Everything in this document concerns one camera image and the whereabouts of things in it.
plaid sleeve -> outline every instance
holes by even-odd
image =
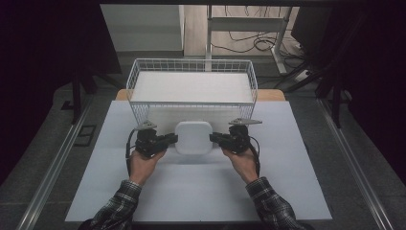
[[[274,191],[265,177],[245,188],[255,203],[259,217],[272,229],[305,229],[296,221],[292,206]]]
[[[123,180],[120,189],[111,197],[92,220],[92,229],[131,229],[132,215],[138,205],[142,187]]]

tabletop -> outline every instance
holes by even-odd
[[[116,101],[125,101],[127,100],[125,89],[121,89],[117,93]],[[284,94],[279,89],[259,89],[257,101],[266,102],[266,101],[285,101]]]

wire basket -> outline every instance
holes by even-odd
[[[166,113],[169,129],[190,119],[250,119],[258,95],[250,60],[136,59],[126,89],[137,125]]]

wall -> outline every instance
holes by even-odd
[[[101,5],[117,52],[182,51],[183,6]]]

white table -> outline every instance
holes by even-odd
[[[297,219],[331,219],[289,102],[258,102],[253,119],[263,120],[249,127],[260,143],[260,174],[290,202]],[[128,178],[125,143],[134,125],[128,102],[112,102],[66,221],[92,218]],[[143,188],[134,220],[259,220],[244,186],[219,148],[202,156],[169,148]]]

